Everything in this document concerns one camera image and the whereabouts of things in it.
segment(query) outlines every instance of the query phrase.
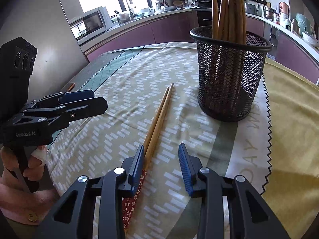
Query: green stripe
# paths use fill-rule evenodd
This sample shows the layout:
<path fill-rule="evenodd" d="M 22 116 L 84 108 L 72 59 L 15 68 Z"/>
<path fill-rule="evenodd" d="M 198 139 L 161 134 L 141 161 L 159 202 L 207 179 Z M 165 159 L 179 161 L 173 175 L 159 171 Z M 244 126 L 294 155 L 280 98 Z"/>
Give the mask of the green stripe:
<path fill-rule="evenodd" d="M 207 167 L 225 176 L 232 155 L 238 122 L 221 122 Z M 202 199 L 190 199 L 166 239 L 193 239 L 198 230 Z"/>

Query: black mesh basket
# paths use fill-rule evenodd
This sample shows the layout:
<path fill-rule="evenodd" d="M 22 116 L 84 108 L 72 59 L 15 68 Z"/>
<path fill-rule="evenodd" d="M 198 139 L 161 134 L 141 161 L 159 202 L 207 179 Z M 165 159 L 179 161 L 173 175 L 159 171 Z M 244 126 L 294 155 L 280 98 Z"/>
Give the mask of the black mesh basket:
<path fill-rule="evenodd" d="M 212 39 L 212 26 L 194 28 L 199 65 L 198 103 L 221 121 L 245 118 L 255 97 L 271 44 L 247 32 L 247 45 Z"/>

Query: stainless steel pot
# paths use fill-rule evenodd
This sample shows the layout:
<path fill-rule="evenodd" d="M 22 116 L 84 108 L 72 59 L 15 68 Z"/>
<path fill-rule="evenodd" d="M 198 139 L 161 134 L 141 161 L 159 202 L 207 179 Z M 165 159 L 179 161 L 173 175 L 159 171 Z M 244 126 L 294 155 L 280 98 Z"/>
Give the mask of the stainless steel pot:
<path fill-rule="evenodd" d="M 268 6 L 265 6 L 265 5 L 263 6 L 263 9 L 264 9 L 263 17 L 273 21 L 274 13 L 276 13 L 276 10 L 273 8 L 269 8 Z"/>

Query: kitchen counter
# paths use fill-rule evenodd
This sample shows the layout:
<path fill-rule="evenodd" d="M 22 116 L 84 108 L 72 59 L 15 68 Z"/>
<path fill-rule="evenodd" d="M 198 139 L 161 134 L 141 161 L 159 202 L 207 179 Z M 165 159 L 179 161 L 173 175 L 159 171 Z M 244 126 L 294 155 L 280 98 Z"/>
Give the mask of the kitchen counter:
<path fill-rule="evenodd" d="M 85 53 L 88 54 L 95 48 L 97 48 L 101 43 L 103 43 L 105 40 L 108 40 L 112 36 L 119 35 L 123 32 L 129 31 L 132 28 L 136 28 L 138 26 L 147 24 L 148 22 L 160 19 L 160 18 L 165 18 L 171 15 L 183 13 L 183 12 L 191 12 L 191 11 L 211 11 L 211 9 L 203 9 L 203 8 L 188 8 L 188 9 L 178 9 L 175 11 L 169 11 L 169 12 L 161 12 L 161 13 L 156 13 L 153 15 L 145 16 L 141 19 L 136 19 L 133 21 L 130 21 L 128 23 L 122 24 L 120 26 L 116 26 L 111 28 L 109 31 L 100 34 L 99 36 L 95 37 L 94 39 L 86 42 L 85 44 L 81 45 L 80 48 L 81 50 Z M 286 34 L 289 38 L 294 40 L 301 48 L 303 48 L 311 57 L 317 62 L 319 65 L 319 51 L 316 50 L 314 47 L 310 46 L 307 44 L 301 37 L 297 36 L 296 34 L 290 32 L 289 30 L 283 28 L 282 26 L 267 20 L 265 18 L 251 15 L 251 14 L 246 14 L 247 17 L 250 18 L 255 18 L 257 20 L 263 21 L 276 29 L 280 30 L 284 34 Z"/>

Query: yellow cloth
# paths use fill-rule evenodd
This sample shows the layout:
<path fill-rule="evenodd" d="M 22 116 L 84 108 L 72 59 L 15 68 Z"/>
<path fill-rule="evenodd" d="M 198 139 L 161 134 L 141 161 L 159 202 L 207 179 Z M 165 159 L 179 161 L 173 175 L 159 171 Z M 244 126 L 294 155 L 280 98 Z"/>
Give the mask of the yellow cloth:
<path fill-rule="evenodd" d="M 319 212 L 319 87 L 267 58 L 272 174 L 264 199 L 291 239 L 300 239 Z"/>

